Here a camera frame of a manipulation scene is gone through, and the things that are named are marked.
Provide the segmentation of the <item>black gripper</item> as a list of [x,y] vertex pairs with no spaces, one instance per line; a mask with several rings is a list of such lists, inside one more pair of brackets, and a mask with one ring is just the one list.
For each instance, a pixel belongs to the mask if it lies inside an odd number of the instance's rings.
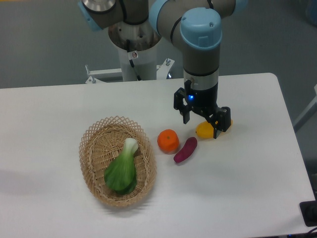
[[184,124],[190,120],[190,111],[205,116],[206,121],[213,127],[214,139],[231,127],[231,109],[216,106],[217,90],[217,76],[186,75],[184,89],[179,88],[174,93],[173,101],[173,107],[182,115]]

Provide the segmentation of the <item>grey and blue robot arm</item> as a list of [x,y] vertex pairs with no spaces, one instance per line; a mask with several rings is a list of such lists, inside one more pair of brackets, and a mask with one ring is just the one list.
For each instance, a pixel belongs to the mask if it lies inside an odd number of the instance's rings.
[[173,106],[184,122],[195,113],[206,119],[217,138],[231,126],[229,107],[217,105],[223,18],[247,6],[245,0],[81,0],[93,31],[107,29],[121,54],[125,81],[156,78],[153,51],[168,40],[183,57],[184,86],[174,93]]

